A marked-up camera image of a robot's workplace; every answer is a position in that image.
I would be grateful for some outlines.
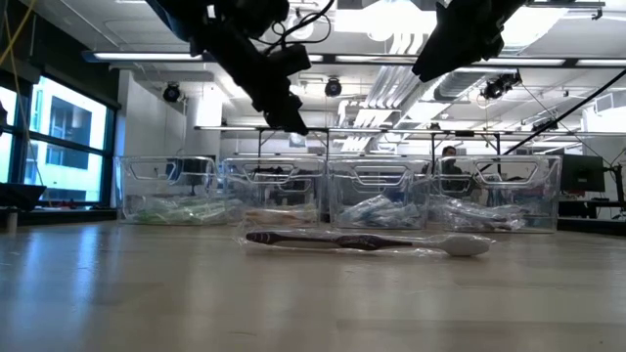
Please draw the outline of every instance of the plastic storage bin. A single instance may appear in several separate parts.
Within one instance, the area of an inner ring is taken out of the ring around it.
[[[118,219],[129,224],[226,223],[215,162],[204,156],[115,159]]]
[[[329,162],[331,222],[339,228],[423,229],[430,161],[338,159]]]
[[[326,175],[317,158],[230,158],[226,192],[242,207],[228,208],[231,223],[250,227],[317,227]]]
[[[552,155],[442,157],[431,219],[449,231],[554,232],[560,166],[560,157]]]

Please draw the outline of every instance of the clear plastic bin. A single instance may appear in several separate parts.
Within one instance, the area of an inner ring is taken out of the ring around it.
[[[215,162],[205,156],[115,159],[118,219],[147,225],[226,223]]]
[[[554,232],[560,166],[554,155],[442,157],[435,167],[431,221],[459,232]]]
[[[230,158],[226,192],[243,206],[228,209],[231,224],[250,227],[317,227],[326,165],[319,158]]]
[[[430,161],[338,159],[329,162],[331,222],[339,228],[425,227]]]

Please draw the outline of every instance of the ceiling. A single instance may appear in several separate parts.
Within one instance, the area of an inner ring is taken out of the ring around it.
[[[524,56],[611,56],[626,57],[626,36],[615,33],[626,32],[626,0],[605,0],[604,17],[592,21],[595,11],[570,10],[560,18],[538,40],[532,42],[518,54]],[[98,51],[170,51],[183,52],[188,44],[178,40],[160,22],[152,10],[137,0],[47,0],[39,1],[36,12],[54,25],[68,32],[76,39]],[[333,22],[339,21],[335,12],[330,17]],[[313,38],[321,37],[327,30],[326,24],[316,23]],[[273,34],[266,37],[271,40]],[[416,34],[415,40],[421,40]],[[388,53],[392,50],[393,38],[384,41],[370,39],[366,33],[334,31],[329,39],[321,44],[307,46],[310,53]],[[136,78],[147,81],[152,72],[178,71],[210,71],[213,82],[222,88],[230,98],[227,110],[229,118],[241,120],[245,116],[259,116],[250,106],[249,98],[239,89],[224,70],[217,64],[156,64],[136,66]],[[323,90],[329,76],[336,76],[343,85],[345,99],[363,100],[373,90],[373,85],[380,79],[380,66],[313,66],[311,69],[291,77],[292,84],[299,86],[299,93],[304,102],[303,109],[325,111],[336,116],[339,103],[343,99],[329,99]],[[478,91],[484,85],[484,79],[460,96],[447,110],[446,119],[435,118],[442,128],[481,128],[485,121],[490,126],[498,124],[498,129],[514,125],[521,120],[537,115],[544,107],[556,108],[563,112],[574,106],[583,97],[591,94],[599,86],[605,84],[618,71],[614,69],[522,69],[520,71],[525,88],[518,86],[503,99],[490,102],[488,105],[478,98]],[[408,70],[398,73],[398,82],[408,79]],[[149,88],[162,87],[164,82],[150,79]],[[415,96],[418,82],[408,81],[413,89],[413,103],[421,99]],[[201,92],[203,82],[189,83],[183,88],[188,94]],[[626,80],[615,84],[613,89],[626,88]],[[407,104],[401,105],[400,114],[410,109]],[[324,118],[337,121],[336,118]],[[580,125],[580,113],[575,113],[565,121],[570,128]]]

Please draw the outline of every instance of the wooden table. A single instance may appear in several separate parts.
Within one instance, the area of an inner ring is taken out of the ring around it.
[[[0,237],[0,351],[624,351],[626,241],[500,236],[475,259],[246,254],[230,228]]]

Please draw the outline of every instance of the yellow cable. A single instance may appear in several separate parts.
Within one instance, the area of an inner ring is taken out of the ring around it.
[[[9,16],[7,15],[6,11],[4,12],[4,25],[5,25],[5,30],[7,31],[7,37],[9,38],[9,41],[12,41],[11,29],[9,28]],[[39,176],[39,183],[41,183],[41,186],[46,186],[43,183],[43,178],[41,177],[41,172],[39,171],[39,166],[37,165],[37,156],[35,155],[34,148],[32,147],[32,141],[30,140],[30,131],[29,131],[29,126],[28,126],[28,121],[26,119],[26,110],[23,108],[22,98],[20,98],[22,94],[22,90],[20,89],[20,79],[18,78],[18,69],[16,67],[15,54],[13,53],[12,47],[9,47],[8,50],[9,50],[9,53],[11,54],[10,58],[11,58],[11,67],[13,69],[13,79],[15,80],[16,90],[18,91],[18,104],[20,105],[20,116],[22,117],[23,137],[26,140],[26,143],[28,144],[28,151],[30,152],[30,157],[32,157],[32,160],[34,162],[34,167],[35,167],[35,171],[37,172],[37,176]],[[48,194],[48,188],[46,188],[46,190],[44,191],[44,194],[46,198],[48,199],[48,205],[52,207],[52,202]]]
[[[22,33],[23,27],[26,25],[26,22],[28,22],[28,17],[30,16],[30,13],[34,9],[36,3],[37,3],[37,0],[30,1],[30,5],[28,5],[28,10],[26,10],[26,14],[23,16],[22,22],[18,26],[18,30],[16,30],[16,33],[13,36],[13,38],[9,37],[9,46],[7,47],[7,49],[5,49],[4,53],[2,53],[2,56],[0,57],[0,66],[4,64],[4,60],[7,59],[7,55],[9,55],[9,52],[13,50],[13,46],[16,44],[16,41],[18,41],[18,38],[20,37],[20,34]],[[5,11],[4,21],[7,20],[7,17],[8,17],[7,13]]]

